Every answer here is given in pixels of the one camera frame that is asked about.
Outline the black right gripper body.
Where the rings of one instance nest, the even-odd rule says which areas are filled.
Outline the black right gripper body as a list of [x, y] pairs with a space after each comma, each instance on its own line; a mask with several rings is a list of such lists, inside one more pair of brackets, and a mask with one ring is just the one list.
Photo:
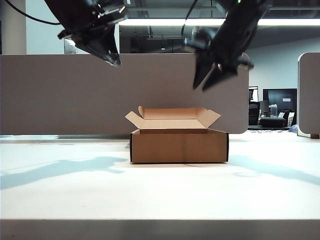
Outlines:
[[255, 25], [235, 26], [231, 23], [222, 24], [219, 29], [212, 27], [199, 28], [200, 54], [215, 57], [214, 67], [218, 64], [240, 65], [252, 69], [254, 64], [243, 57], [243, 53], [251, 44], [255, 36]]

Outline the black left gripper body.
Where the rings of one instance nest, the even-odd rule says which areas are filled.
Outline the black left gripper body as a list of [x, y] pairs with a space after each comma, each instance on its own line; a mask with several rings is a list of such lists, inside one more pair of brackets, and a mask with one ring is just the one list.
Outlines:
[[63, 30], [57, 37], [59, 39], [70, 39], [74, 42], [75, 36], [102, 35], [107, 26], [118, 23], [118, 12], [67, 11], [58, 13], [57, 19], [63, 26]]

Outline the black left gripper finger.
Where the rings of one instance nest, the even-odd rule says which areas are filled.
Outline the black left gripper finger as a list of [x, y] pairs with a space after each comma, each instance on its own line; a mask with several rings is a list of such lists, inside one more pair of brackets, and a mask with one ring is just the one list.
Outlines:
[[77, 48], [104, 60], [102, 43], [103, 34], [98, 36], [78, 35], [74, 37], [74, 42]]
[[102, 35], [103, 59], [112, 66], [120, 66], [121, 59], [115, 38], [116, 25], [109, 25]]

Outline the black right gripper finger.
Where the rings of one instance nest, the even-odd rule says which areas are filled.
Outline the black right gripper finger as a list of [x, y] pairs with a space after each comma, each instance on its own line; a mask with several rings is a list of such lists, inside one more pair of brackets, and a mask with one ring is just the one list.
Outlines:
[[208, 90], [215, 85], [215, 57], [210, 54], [196, 54], [195, 74], [192, 88], [197, 89], [201, 83], [204, 83], [202, 89]]
[[213, 68], [212, 73], [209, 74], [209, 77], [202, 87], [202, 91], [206, 91], [209, 88], [237, 75], [237, 67], [218, 63], [217, 66]]

